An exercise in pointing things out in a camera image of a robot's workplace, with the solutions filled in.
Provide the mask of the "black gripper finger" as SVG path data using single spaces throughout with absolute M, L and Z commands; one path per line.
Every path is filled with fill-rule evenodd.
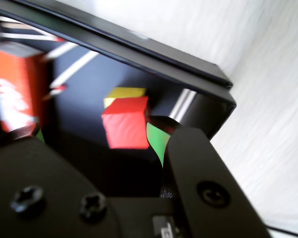
M 163 154 L 186 238 L 267 238 L 269 233 L 201 129 L 166 116 L 147 118 L 147 140 Z
M 0 146 L 0 238 L 118 238 L 105 196 L 38 132 L 19 128 Z

